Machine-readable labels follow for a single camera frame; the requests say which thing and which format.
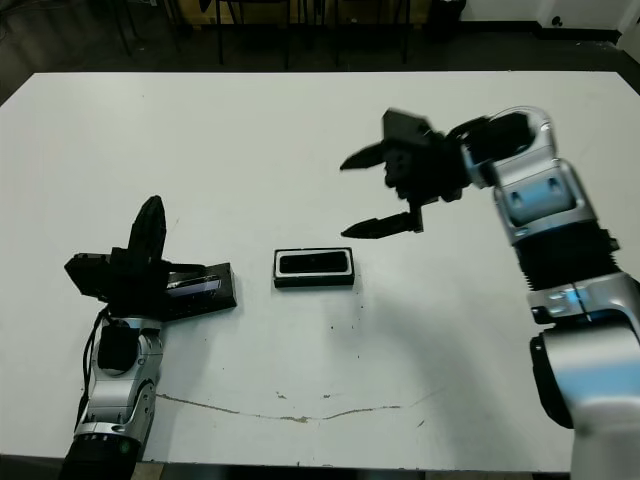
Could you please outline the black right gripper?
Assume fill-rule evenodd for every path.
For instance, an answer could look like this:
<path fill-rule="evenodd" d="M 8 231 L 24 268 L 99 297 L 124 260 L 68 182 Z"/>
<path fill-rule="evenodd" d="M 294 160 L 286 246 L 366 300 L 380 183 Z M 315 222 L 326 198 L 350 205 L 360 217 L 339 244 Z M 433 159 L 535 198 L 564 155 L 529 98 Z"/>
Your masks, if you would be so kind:
<path fill-rule="evenodd" d="M 471 183 L 460 145 L 434 131 L 368 145 L 348 156 L 340 170 L 364 170 L 384 163 L 385 185 L 409 202 L 409 210 L 356 223 L 342 231 L 342 237 L 381 239 L 403 232 L 421 233 L 421 205 L 438 198 L 458 200 Z"/>

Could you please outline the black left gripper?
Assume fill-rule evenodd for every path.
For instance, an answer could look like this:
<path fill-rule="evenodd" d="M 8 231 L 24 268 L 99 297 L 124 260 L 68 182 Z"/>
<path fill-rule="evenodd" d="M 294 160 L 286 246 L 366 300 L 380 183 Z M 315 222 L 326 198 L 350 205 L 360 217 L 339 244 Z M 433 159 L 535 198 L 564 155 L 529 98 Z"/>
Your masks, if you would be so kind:
<path fill-rule="evenodd" d="M 111 250 L 103 302 L 113 317 L 161 316 L 172 274 L 203 274 L 204 266 L 162 258 L 166 217 L 162 198 L 149 197 L 132 224 L 127 249 Z"/>

